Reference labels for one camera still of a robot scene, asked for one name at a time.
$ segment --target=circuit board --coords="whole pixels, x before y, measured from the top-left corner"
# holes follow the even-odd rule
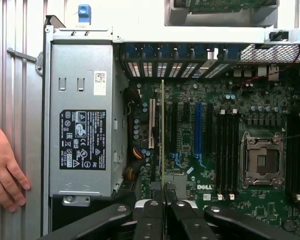
[[[142,105],[134,113],[133,137],[133,144],[147,162],[141,173],[142,198],[151,198],[151,183],[162,180],[160,170],[164,164],[164,179],[177,183],[178,198],[195,201],[202,210],[212,203],[235,208],[277,227],[293,224],[290,232],[300,235],[300,212],[290,204],[284,181],[277,181],[284,176],[276,175],[272,180],[275,184],[265,183],[269,179],[252,177],[254,184],[249,185],[250,179],[242,175],[249,172],[247,169],[253,163],[240,166],[245,159],[253,158],[245,156],[250,139],[261,144],[268,141],[271,147],[274,143],[270,141],[278,139],[281,149],[275,147],[280,157],[274,157],[274,166],[265,168],[265,156],[270,155],[258,153],[256,169],[262,178],[267,176],[264,171],[285,172],[281,168],[286,161],[287,143],[281,138],[287,136],[289,111],[297,108],[291,81],[262,79],[236,87],[242,81],[231,74],[211,81],[166,80],[165,142],[155,139],[154,145],[149,144],[149,124],[157,127],[160,124],[161,82],[148,79],[131,82],[142,99]],[[155,124],[149,123],[151,118],[156,119]],[[164,163],[160,161],[158,147],[162,145]]]
[[[275,0],[187,0],[186,7],[193,14],[232,13],[241,9],[275,5]]]

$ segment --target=power supply label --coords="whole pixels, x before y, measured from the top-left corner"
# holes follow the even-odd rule
[[[60,169],[106,169],[106,111],[60,113]]]

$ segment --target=red wire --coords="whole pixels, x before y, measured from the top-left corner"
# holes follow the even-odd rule
[[[250,83],[251,81],[256,80],[256,79],[265,78],[265,77],[268,77],[268,76],[271,76],[271,75],[278,74],[278,73],[280,73],[280,72],[283,72],[283,71],[287,70],[289,67],[294,66],[294,65],[296,64],[296,61],[298,60],[298,58],[299,58],[299,56],[300,56],[300,44],[298,45],[298,47],[299,47],[298,54],[296,55],[296,57],[295,57],[294,61],[292,62],[292,64],[290,64],[289,66],[285,67],[285,68],[282,69],[282,70],[276,71],[276,72],[274,72],[274,73],[266,74],[266,75],[263,75],[263,76],[257,76],[257,77],[253,77],[253,78],[250,78],[250,79],[248,79],[248,80],[245,80],[245,81],[243,81],[242,83],[238,84],[237,87],[238,87],[238,86],[240,87],[240,86],[242,86],[242,85],[245,85],[245,84],[247,84],[247,83]]]

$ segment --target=metal panel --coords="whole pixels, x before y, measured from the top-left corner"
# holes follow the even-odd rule
[[[106,71],[106,95],[95,95],[94,71]],[[114,118],[122,122],[122,96],[118,99],[112,45],[52,45],[50,103],[50,196],[111,196],[125,165],[114,156],[122,151],[123,131],[114,131]],[[59,90],[59,78],[66,78],[66,89]],[[85,79],[84,91],[77,90],[77,78]],[[60,169],[60,113],[63,110],[106,110],[106,170]]]
[[[25,207],[13,214],[0,208],[0,240],[41,235],[42,79],[32,63],[10,57],[6,49],[39,54],[43,39],[37,26],[44,22],[43,6],[43,0],[0,0],[0,126],[32,184],[25,192]]]

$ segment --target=finger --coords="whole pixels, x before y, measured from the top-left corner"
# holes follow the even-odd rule
[[[20,169],[20,166],[18,165],[16,160],[8,163],[7,168],[10,171],[10,173],[17,179],[17,181],[19,181],[19,183],[25,190],[29,190],[31,188],[29,180],[26,178],[26,176]]]
[[[14,179],[7,170],[0,171],[0,182],[2,183],[3,187],[10,193],[10,195],[15,199],[18,205],[23,206],[25,204],[25,197],[23,196]]]
[[[4,187],[2,186],[1,182],[0,182],[0,203],[3,205],[3,207],[8,209],[10,212],[15,212],[16,206],[11,201],[9,196],[7,195],[7,193],[4,189]]]

